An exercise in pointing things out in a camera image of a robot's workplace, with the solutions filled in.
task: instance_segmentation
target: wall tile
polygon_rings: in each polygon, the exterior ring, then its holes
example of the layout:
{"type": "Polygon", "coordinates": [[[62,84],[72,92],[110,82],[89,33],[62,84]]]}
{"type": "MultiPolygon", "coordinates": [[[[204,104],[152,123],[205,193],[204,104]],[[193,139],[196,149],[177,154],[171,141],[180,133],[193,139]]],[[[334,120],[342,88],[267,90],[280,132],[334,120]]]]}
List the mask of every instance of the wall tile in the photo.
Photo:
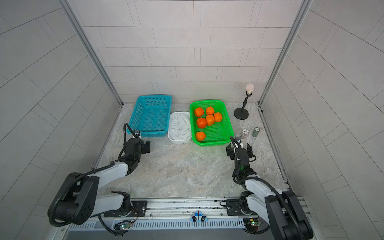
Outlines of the wall tile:
{"type": "Polygon", "coordinates": [[[85,35],[91,42],[92,47],[94,48],[106,48],[103,38],[100,35],[100,32],[95,26],[85,26],[83,27],[85,35]]]}
{"type": "Polygon", "coordinates": [[[201,1],[193,1],[193,20],[194,27],[201,26],[201,1]]]}
{"type": "Polygon", "coordinates": [[[7,194],[53,129],[34,112],[29,112],[0,142],[3,159],[0,168],[2,182],[0,195],[5,196],[7,194]]]}
{"type": "Polygon", "coordinates": [[[252,83],[255,86],[255,90],[252,92],[253,94],[263,94],[266,83],[257,83],[257,82],[241,82],[239,85],[239,89],[237,91],[238,94],[245,94],[245,86],[249,83],[252,83]]]}
{"type": "Polygon", "coordinates": [[[247,61],[247,58],[248,58],[248,52],[249,52],[249,48],[243,48],[243,53],[241,55],[241,60],[240,60],[239,66],[241,66],[241,67],[245,66],[245,62],[247,61]]]}
{"type": "Polygon", "coordinates": [[[376,163],[376,165],[384,172],[384,131],[378,135],[363,142],[361,146],[367,151],[368,155],[376,163]]]}
{"type": "Polygon", "coordinates": [[[233,93],[235,83],[201,82],[200,93],[233,93]]]}
{"type": "Polygon", "coordinates": [[[59,166],[85,122],[79,110],[71,107],[37,155],[59,166]]]}
{"type": "Polygon", "coordinates": [[[89,149],[89,145],[86,144],[83,140],[81,140],[79,137],[76,138],[76,140],[74,141],[79,147],[81,147],[82,149],[84,149],[85,151],[88,151],[89,149]]]}
{"type": "Polygon", "coordinates": [[[154,94],[151,83],[116,83],[121,94],[154,94]]]}
{"type": "Polygon", "coordinates": [[[303,153],[298,158],[293,160],[293,163],[295,164],[295,167],[297,167],[297,166],[299,166],[300,164],[302,164],[303,162],[305,162],[307,160],[308,160],[307,155],[305,155],[305,153],[303,153]]]}
{"type": "Polygon", "coordinates": [[[89,118],[89,112],[85,110],[85,108],[79,103],[79,101],[76,101],[73,106],[77,108],[77,110],[79,110],[84,117],[89,118]]]}
{"type": "Polygon", "coordinates": [[[148,48],[152,66],[194,66],[193,48],[148,48]]]}
{"type": "Polygon", "coordinates": [[[36,19],[37,22],[39,22],[40,26],[44,29],[45,33],[49,36],[49,38],[52,40],[52,42],[59,46],[61,44],[60,40],[56,36],[56,34],[53,32],[52,28],[49,26],[47,21],[44,19],[44,16],[39,17],[36,19]]]}
{"type": "Polygon", "coordinates": [[[368,99],[384,89],[384,53],[339,29],[322,56],[368,99]]]}
{"type": "Polygon", "coordinates": [[[100,75],[88,85],[84,92],[78,98],[78,102],[87,110],[92,113],[96,104],[100,101],[101,97],[107,90],[104,80],[100,75]]]}
{"type": "Polygon", "coordinates": [[[325,195],[309,161],[297,167],[300,179],[322,227],[339,225],[340,222],[325,195]]]}
{"type": "MultiPolygon", "coordinates": [[[[248,98],[248,102],[257,102],[260,100],[261,94],[252,94],[248,98]]],[[[238,102],[242,103],[244,101],[244,94],[207,94],[207,99],[218,99],[223,102],[238,102]]]]}
{"type": "Polygon", "coordinates": [[[202,48],[201,66],[239,66],[241,48],[202,48]]]}
{"type": "Polygon", "coordinates": [[[17,235],[16,240],[42,239],[48,227],[49,219],[47,216],[30,215],[17,235]]]}
{"type": "Polygon", "coordinates": [[[340,119],[308,80],[304,80],[295,98],[320,138],[341,124],[340,119]]]}
{"type": "Polygon", "coordinates": [[[195,83],[193,82],[171,82],[157,83],[159,94],[192,94],[195,93],[195,83]]]}
{"type": "Polygon", "coordinates": [[[288,148],[288,151],[292,157],[292,161],[298,158],[301,154],[304,153],[291,125],[289,124],[285,113],[282,113],[281,116],[276,120],[277,126],[279,127],[281,136],[284,139],[285,145],[288,148]]]}
{"type": "Polygon", "coordinates": [[[295,134],[321,184],[341,176],[340,170],[308,119],[304,119],[295,129],[295,134]]]}
{"type": "Polygon", "coordinates": [[[136,1],[141,26],[194,26],[192,1],[136,1]]]}
{"type": "Polygon", "coordinates": [[[101,97],[101,100],[107,106],[108,110],[111,108],[113,102],[115,101],[115,96],[113,93],[108,89],[105,94],[101,97]]]}
{"type": "Polygon", "coordinates": [[[347,237],[341,225],[322,227],[326,237],[347,237]]]}
{"type": "Polygon", "coordinates": [[[63,162],[56,171],[52,180],[49,182],[38,204],[50,206],[53,198],[63,184],[68,174],[76,172],[87,152],[76,144],[73,144],[65,156],[63,162]]]}
{"type": "Polygon", "coordinates": [[[327,193],[348,186],[348,183],[347,181],[345,181],[343,175],[341,175],[340,177],[334,178],[332,180],[329,180],[328,182],[323,183],[321,186],[323,187],[324,192],[327,193]]]}
{"type": "Polygon", "coordinates": [[[373,222],[376,230],[379,232],[380,236],[384,236],[384,221],[373,222]]]}
{"type": "Polygon", "coordinates": [[[384,175],[350,132],[327,146],[329,153],[372,221],[382,221],[384,175]]]}
{"type": "Polygon", "coordinates": [[[113,83],[132,82],[125,67],[105,67],[113,83]]]}
{"type": "Polygon", "coordinates": [[[44,119],[47,123],[51,124],[53,127],[56,127],[59,124],[59,121],[56,118],[54,118],[38,104],[32,108],[32,111],[44,119]]]}
{"type": "Polygon", "coordinates": [[[23,73],[1,87],[0,139],[3,139],[43,96],[44,92],[23,73]]]}
{"type": "Polygon", "coordinates": [[[176,74],[178,82],[215,82],[217,67],[176,67],[176,74]]]}
{"type": "Polygon", "coordinates": [[[331,29],[333,23],[308,11],[305,21],[300,26],[297,35],[304,40],[311,48],[317,50],[331,29]]]}
{"type": "Polygon", "coordinates": [[[281,108],[279,101],[277,100],[273,91],[269,91],[266,101],[271,109],[272,115],[275,116],[279,109],[281,108]]]}
{"type": "Polygon", "coordinates": [[[126,1],[73,0],[85,26],[133,26],[126,1]]]}
{"type": "Polygon", "coordinates": [[[384,130],[384,114],[331,65],[313,86],[359,142],[384,130]]]}
{"type": "Polygon", "coordinates": [[[300,2],[292,1],[263,2],[256,27],[290,28],[300,5],[300,2]]]}
{"type": "Polygon", "coordinates": [[[107,112],[105,112],[101,105],[97,104],[81,129],[78,137],[90,146],[101,124],[103,123],[106,114],[107,112]]]}
{"type": "Polygon", "coordinates": [[[194,102],[206,100],[206,94],[172,94],[172,102],[194,102]]]}
{"type": "Polygon", "coordinates": [[[282,48],[290,28],[266,28],[261,48],[282,48]]]}
{"type": "Polygon", "coordinates": [[[169,67],[131,67],[136,82],[172,82],[169,67]]]}
{"type": "Polygon", "coordinates": [[[202,1],[201,26],[248,27],[254,2],[202,1]]]}
{"type": "Polygon", "coordinates": [[[0,211],[8,221],[2,222],[4,239],[15,239],[32,212],[53,174],[29,164],[0,203],[0,211]]]}
{"type": "Polygon", "coordinates": [[[259,77],[257,79],[258,82],[268,82],[269,77],[271,76],[273,67],[262,67],[262,70],[259,74],[259,77]]]}
{"type": "Polygon", "coordinates": [[[326,1],[320,15],[364,39],[383,16],[384,2],[326,1]]]}
{"type": "Polygon", "coordinates": [[[371,101],[378,108],[384,106],[384,90],[377,94],[373,99],[371,99],[371,101]]]}
{"type": "Polygon", "coordinates": [[[254,82],[260,67],[223,67],[222,82],[254,82]]]}
{"type": "Polygon", "coordinates": [[[68,22],[63,11],[58,9],[54,12],[44,15],[44,19],[51,27],[52,31],[58,37],[61,43],[75,35],[71,24],[68,22]]]}
{"type": "Polygon", "coordinates": [[[310,83],[316,80],[327,65],[327,62],[299,37],[293,41],[288,56],[310,83]]]}
{"type": "Polygon", "coordinates": [[[81,60],[72,42],[66,41],[32,64],[24,73],[48,93],[81,60]]]}
{"type": "Polygon", "coordinates": [[[306,117],[307,116],[305,115],[305,113],[302,112],[300,116],[292,123],[293,130],[295,130],[306,117]]]}
{"type": "Polygon", "coordinates": [[[280,48],[251,48],[249,49],[246,66],[273,67],[279,57],[280,48]]]}
{"type": "Polygon", "coordinates": [[[106,66],[146,66],[140,48],[98,48],[106,66]]]}
{"type": "Polygon", "coordinates": [[[330,133],[328,133],[325,137],[323,137],[321,140],[323,141],[325,146],[328,146],[331,142],[335,141],[338,137],[343,135],[348,131],[348,128],[341,123],[339,126],[337,126],[335,129],[333,129],[330,133]]]}
{"type": "Polygon", "coordinates": [[[369,44],[373,44],[376,41],[376,39],[382,35],[383,32],[384,32],[384,18],[381,17],[380,21],[375,25],[375,27],[372,28],[369,34],[364,38],[364,41],[366,41],[369,44]]]}
{"type": "Polygon", "coordinates": [[[99,153],[101,151],[101,148],[103,146],[99,144],[96,139],[93,140],[91,146],[89,147],[89,151],[85,155],[79,169],[77,170],[78,172],[87,172],[90,171],[91,168],[93,167],[93,164],[96,162],[99,153]]]}
{"type": "Polygon", "coordinates": [[[210,47],[258,48],[264,31],[264,28],[212,28],[210,47]]]}
{"type": "Polygon", "coordinates": [[[104,143],[109,135],[109,130],[111,129],[112,124],[114,123],[114,120],[117,117],[117,113],[120,109],[120,106],[117,105],[117,107],[111,107],[105,116],[99,131],[97,132],[95,136],[95,140],[101,143],[104,143]]]}
{"type": "Polygon", "coordinates": [[[5,32],[12,29],[12,27],[4,20],[2,16],[0,16],[0,29],[5,32]]]}
{"type": "Polygon", "coordinates": [[[288,89],[287,85],[282,82],[279,90],[276,93],[276,97],[283,108],[288,121],[290,124],[293,124],[294,121],[300,116],[303,112],[300,105],[297,103],[296,99],[292,95],[291,91],[288,89]]]}
{"type": "Polygon", "coordinates": [[[375,227],[361,207],[359,200],[350,187],[343,187],[327,193],[333,209],[339,217],[341,225],[349,240],[372,239],[380,240],[375,227]],[[362,222],[359,228],[353,226],[353,221],[359,218],[362,222]]]}
{"type": "Polygon", "coordinates": [[[35,165],[36,167],[44,169],[44,170],[46,170],[50,173],[53,173],[53,174],[55,174],[56,170],[59,167],[59,166],[51,163],[50,161],[47,161],[47,160],[45,160],[45,159],[43,159],[37,155],[32,159],[30,164],[35,165]]]}
{"type": "Polygon", "coordinates": [[[333,24],[327,35],[325,36],[324,40],[321,42],[319,48],[316,50],[318,54],[322,54],[325,50],[325,48],[328,46],[329,42],[332,40],[333,36],[336,34],[337,30],[339,30],[339,26],[336,24],[333,24]]]}
{"type": "Polygon", "coordinates": [[[40,204],[36,204],[31,212],[31,215],[47,217],[48,207],[40,204]]]}
{"type": "Polygon", "coordinates": [[[0,73],[11,80],[56,46],[37,21],[31,21],[0,36],[0,73]]]}
{"type": "Polygon", "coordinates": [[[79,52],[81,58],[85,58],[86,56],[88,56],[87,51],[85,50],[83,44],[80,42],[80,39],[77,37],[77,35],[71,37],[70,40],[76,48],[77,52],[79,52]]]}
{"type": "Polygon", "coordinates": [[[154,48],[152,28],[98,27],[107,48],[154,48]]]}
{"type": "Polygon", "coordinates": [[[211,38],[210,28],[153,28],[153,33],[158,48],[209,48],[211,38]]]}
{"type": "Polygon", "coordinates": [[[276,139],[277,149],[279,150],[285,169],[288,172],[288,176],[291,182],[296,182],[297,180],[300,179],[300,177],[299,177],[299,174],[297,173],[297,170],[295,168],[291,155],[285,145],[285,142],[283,140],[283,137],[281,136],[280,131],[277,131],[274,134],[274,137],[276,139]]]}
{"type": "Polygon", "coordinates": [[[292,60],[287,56],[281,65],[279,75],[284,80],[285,84],[292,91],[297,81],[301,77],[301,71],[296,67],[292,60]]]}
{"type": "Polygon", "coordinates": [[[55,1],[4,0],[0,3],[0,15],[14,28],[59,8],[55,1]]]}
{"type": "Polygon", "coordinates": [[[60,121],[85,88],[75,71],[71,70],[45,95],[39,105],[60,121]]]}

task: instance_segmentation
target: black cable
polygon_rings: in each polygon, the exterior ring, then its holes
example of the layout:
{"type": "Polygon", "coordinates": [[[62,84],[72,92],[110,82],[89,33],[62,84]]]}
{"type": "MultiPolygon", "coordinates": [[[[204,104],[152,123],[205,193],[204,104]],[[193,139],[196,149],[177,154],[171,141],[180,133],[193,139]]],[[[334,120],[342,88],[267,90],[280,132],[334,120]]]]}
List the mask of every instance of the black cable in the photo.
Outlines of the black cable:
{"type": "Polygon", "coordinates": [[[271,226],[267,226],[265,229],[263,230],[260,230],[260,231],[256,231],[256,232],[252,232],[252,231],[248,231],[246,229],[243,229],[243,231],[245,231],[246,233],[250,233],[250,234],[253,234],[253,235],[257,235],[257,234],[262,234],[262,233],[265,233],[266,231],[268,231],[269,229],[271,228],[271,226]]]}
{"type": "Polygon", "coordinates": [[[264,179],[261,179],[259,177],[246,177],[240,181],[235,181],[235,178],[233,178],[234,182],[237,183],[237,184],[242,184],[243,182],[245,182],[246,180],[256,180],[256,181],[260,181],[262,183],[264,183],[265,185],[267,185],[267,187],[269,187],[272,192],[276,195],[276,197],[279,199],[279,201],[281,202],[281,204],[283,204],[285,210],[288,212],[288,215],[291,217],[293,223],[295,224],[295,228],[296,228],[296,231],[299,233],[299,236],[300,236],[300,239],[304,240],[304,235],[303,233],[301,232],[300,228],[299,228],[299,225],[296,221],[296,218],[295,216],[293,215],[291,209],[289,208],[288,204],[285,202],[285,200],[283,199],[283,197],[279,194],[279,192],[274,188],[272,187],[269,182],[267,182],[266,180],[264,179]]]}
{"type": "Polygon", "coordinates": [[[255,159],[253,159],[252,161],[249,161],[249,162],[255,162],[256,161],[256,156],[252,154],[252,157],[254,157],[255,159]]]}
{"type": "Polygon", "coordinates": [[[53,199],[49,209],[48,209],[48,217],[49,217],[49,222],[52,226],[54,227],[62,227],[62,226],[65,226],[65,225],[68,225],[70,224],[70,222],[57,222],[55,220],[55,212],[56,212],[56,208],[61,200],[61,198],[69,191],[69,189],[74,185],[76,184],[78,181],[80,181],[81,179],[85,178],[86,176],[90,175],[90,174],[93,174],[93,173],[96,173],[96,172],[99,172],[99,171],[103,171],[105,169],[108,169],[110,167],[113,167],[115,165],[115,162],[111,162],[111,164],[109,164],[108,166],[105,166],[105,167],[101,167],[101,168],[98,168],[98,169],[94,169],[94,170],[91,170],[89,172],[86,172],[86,173],[83,173],[79,176],[77,176],[72,182],[70,182],[64,189],[62,192],[60,192],[60,194],[57,194],[57,197],[55,199],[53,199]]]}
{"type": "Polygon", "coordinates": [[[112,233],[113,235],[115,236],[123,236],[124,234],[126,234],[128,232],[128,230],[122,230],[121,232],[116,232],[112,229],[110,229],[103,221],[103,219],[101,218],[101,214],[98,215],[98,218],[99,218],[99,221],[100,223],[103,225],[103,227],[110,233],[112,233]]]}

